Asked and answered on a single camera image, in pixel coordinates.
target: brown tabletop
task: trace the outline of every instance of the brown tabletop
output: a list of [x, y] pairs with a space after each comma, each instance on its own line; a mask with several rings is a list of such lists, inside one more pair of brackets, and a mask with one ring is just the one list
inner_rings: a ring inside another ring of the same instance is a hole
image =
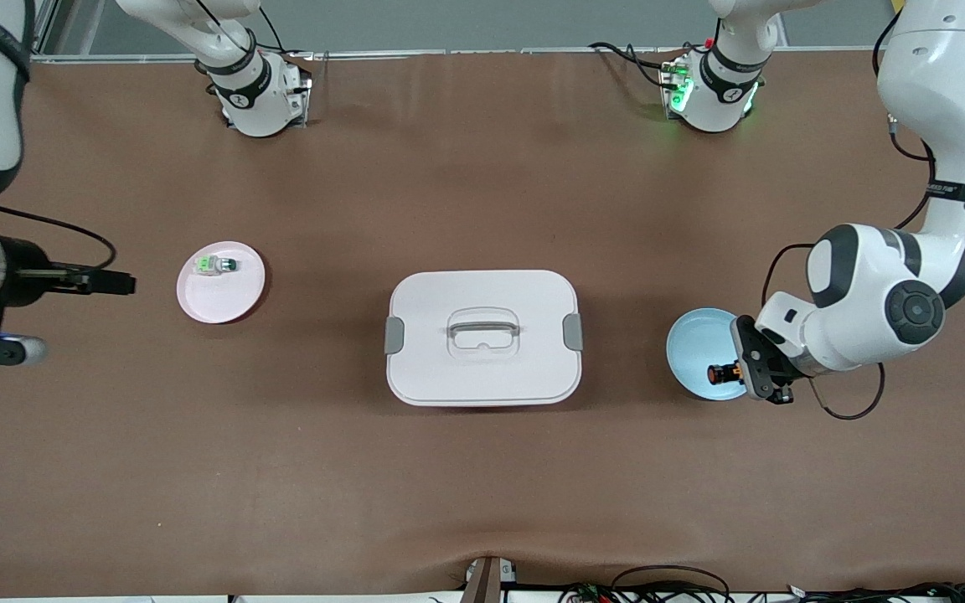
[[[787, 407], [705, 402], [669, 372], [680, 314], [754, 312], [781, 245], [892, 225], [926, 183], [866, 53], [778, 54], [767, 75], [746, 122], [705, 135], [588, 54], [333, 62], [310, 127], [249, 140], [190, 65], [38, 66], [0, 202], [110, 237], [139, 292], [7, 315], [51, 355], [0, 368], [0, 595], [441, 589], [485, 553], [531, 581], [662, 562], [738, 589], [965, 580], [965, 301], [854, 423], [805, 384]], [[218, 240], [263, 253], [271, 289], [208, 326], [173, 283]], [[480, 268], [574, 283], [573, 397], [451, 412], [387, 389], [394, 286]], [[775, 286], [807, 294], [801, 271], [789, 257]], [[821, 385], [854, 412], [876, 371]]]

